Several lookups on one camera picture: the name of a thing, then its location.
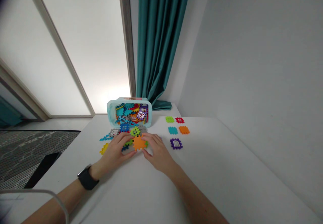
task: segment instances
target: black watch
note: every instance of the black watch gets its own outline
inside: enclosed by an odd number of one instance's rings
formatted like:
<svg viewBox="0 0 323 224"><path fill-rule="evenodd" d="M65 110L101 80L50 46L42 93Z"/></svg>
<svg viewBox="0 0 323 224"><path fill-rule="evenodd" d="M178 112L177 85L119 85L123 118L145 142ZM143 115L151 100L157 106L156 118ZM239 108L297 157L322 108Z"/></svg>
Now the black watch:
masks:
<svg viewBox="0 0 323 224"><path fill-rule="evenodd" d="M92 190L99 182L95 181L90 173L88 172L88 170L90 169L91 164L89 164L88 166L86 166L77 176L78 176L78 180L81 182L81 184L83 185L83 187L86 190Z"/></svg>

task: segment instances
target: gray striped rug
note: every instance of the gray striped rug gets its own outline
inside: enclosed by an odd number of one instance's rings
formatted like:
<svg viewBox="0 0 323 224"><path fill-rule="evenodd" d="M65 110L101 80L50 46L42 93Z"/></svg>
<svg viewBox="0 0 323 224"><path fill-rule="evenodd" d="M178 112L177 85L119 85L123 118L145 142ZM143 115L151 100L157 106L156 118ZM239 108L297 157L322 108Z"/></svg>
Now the gray striped rug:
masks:
<svg viewBox="0 0 323 224"><path fill-rule="evenodd" d="M43 158L63 152L79 131L0 132L0 189L21 189Z"/></svg>

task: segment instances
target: hand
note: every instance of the hand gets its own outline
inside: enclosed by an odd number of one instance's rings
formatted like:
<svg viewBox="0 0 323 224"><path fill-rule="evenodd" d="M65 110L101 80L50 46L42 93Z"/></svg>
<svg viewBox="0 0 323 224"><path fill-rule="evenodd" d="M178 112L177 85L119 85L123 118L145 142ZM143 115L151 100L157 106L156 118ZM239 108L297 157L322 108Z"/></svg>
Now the hand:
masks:
<svg viewBox="0 0 323 224"><path fill-rule="evenodd" d="M124 144L133 138L129 133L122 132L112 139L100 160L89 169L89 173L94 180L98 180L104 174L118 168L124 161L137 153L137 151L131 151L126 155L121 153Z"/></svg>
<svg viewBox="0 0 323 224"><path fill-rule="evenodd" d="M170 177L179 168L179 165L173 160L163 141L157 134L143 133L142 135L142 140L148 141L154 152L152 156L143 149L142 152L145 158L155 169Z"/></svg>

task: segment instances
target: clear plastic container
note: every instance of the clear plastic container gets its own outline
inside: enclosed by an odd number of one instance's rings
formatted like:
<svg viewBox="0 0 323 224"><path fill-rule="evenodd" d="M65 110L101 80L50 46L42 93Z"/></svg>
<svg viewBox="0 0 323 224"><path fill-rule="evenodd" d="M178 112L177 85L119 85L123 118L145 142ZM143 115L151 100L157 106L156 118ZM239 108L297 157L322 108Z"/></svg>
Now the clear plastic container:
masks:
<svg viewBox="0 0 323 224"><path fill-rule="evenodd" d="M140 104L140 107L148 107L146 109L146 115L145 115L145 121L139 121L138 124L144 125L145 127L150 127L151 125L151 119L152 119L152 106L151 103L148 101L147 98L132 98L132 97L119 97L116 100L110 100L107 103L107 112L108 112L108 118L110 121L110 124L112 127L119 128L120 125L116 122L117 121L117 111L116 108L122 104ZM129 120L134 122L134 117L129 117Z"/></svg>

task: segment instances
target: cable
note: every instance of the cable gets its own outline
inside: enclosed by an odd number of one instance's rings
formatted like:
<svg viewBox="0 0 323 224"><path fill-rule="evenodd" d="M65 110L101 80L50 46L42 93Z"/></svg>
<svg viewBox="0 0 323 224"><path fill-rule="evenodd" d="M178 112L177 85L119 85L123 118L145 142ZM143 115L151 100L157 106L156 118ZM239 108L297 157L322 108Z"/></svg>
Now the cable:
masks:
<svg viewBox="0 0 323 224"><path fill-rule="evenodd" d="M63 204L63 202L58 198L58 196L50 191L50 190L40 190L40 189L4 189L4 190L0 190L0 194L8 194L8 193L45 193L45 194L50 194L51 196L53 196L53 198L58 202L58 204L61 206L61 208L63 209L64 213L65 213L65 224L68 224L69 221L69 215L68 215L68 211L65 208L65 205Z"/></svg>

